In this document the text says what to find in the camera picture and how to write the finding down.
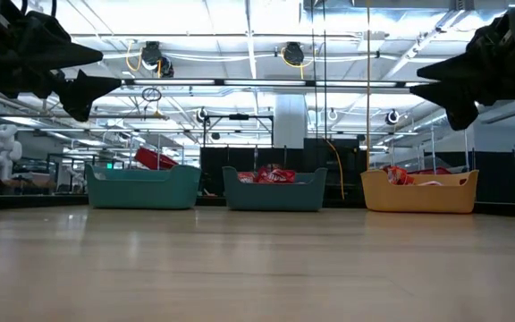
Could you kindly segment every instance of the ceiling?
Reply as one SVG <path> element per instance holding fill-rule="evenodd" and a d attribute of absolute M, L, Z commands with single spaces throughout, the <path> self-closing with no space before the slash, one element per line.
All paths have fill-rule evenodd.
<path fill-rule="evenodd" d="M 414 82 L 423 81 L 416 75 L 418 68 L 462 53 L 477 28 L 502 14 L 507 3 L 515 4 L 476 0 L 476 10 L 457 11 L 447 7 L 448 2 L 443 0 L 372 3 L 375 7 L 370 14 L 370 34 L 364 1 L 348 0 L 59 0 L 56 17 L 74 42 L 105 54 L 102 62 L 81 66 L 91 75 L 155 79 L 153 72 L 140 66 L 137 55 L 146 41 L 156 40 L 172 61 L 175 80 L 365 81 L 370 56 L 372 81 Z M 50 0 L 29 0 L 29 4 L 30 10 L 50 12 Z M 278 55 L 288 41 L 301 43 L 307 64 L 302 75 L 300 68 L 287 65 Z M 76 77 L 78 68 L 65 72 L 68 77 Z M 146 104 L 141 103 L 144 88 L 121 88 L 96 101 L 93 114 L 117 118 L 90 123 L 61 119 L 60 125 L 99 130 L 115 123 L 118 129 L 141 129 L 141 133 L 148 129 L 176 130 L 163 135 L 178 145 L 195 147 L 201 134 L 193 132 L 186 136 L 181 131 L 200 128 L 195 114 L 202 106 L 209 114 L 266 115 L 280 108 L 275 106 L 275 98 L 285 93 L 276 87 L 160 86 L 157 88 L 163 98 Z M 412 131 L 439 109 L 410 95 L 408 89 L 375 90 L 368 101 L 362 87 L 320 87 L 317 93 L 315 89 L 297 88 L 293 89 L 292 94 L 295 93 L 305 96 L 309 119 L 317 119 L 320 129 L 325 128 L 325 114 L 330 114 L 326 120 L 328 129 L 364 131 L 368 110 L 371 131 Z M 61 108 L 53 107 L 48 112 L 56 102 L 51 97 L 44 107 L 38 98 L 21 95 L 12 102 L 19 105 L 13 112 L 33 114 L 46 108 L 47 115 L 61 117 Z M 384 123 L 384 115 L 393 109 L 403 115 L 396 129 Z M 155 118 L 156 111 L 170 119 Z M 137 115 L 141 114 L 148 119 L 139 119 Z M 267 127 L 268 124 L 256 122 L 224 120 L 215 126 L 216 130 L 262 132 L 227 135 L 214 143 L 267 144 Z M 309 125 L 311 131 L 315 128 L 314 123 Z M 373 140 L 386 138 L 376 135 Z"/>

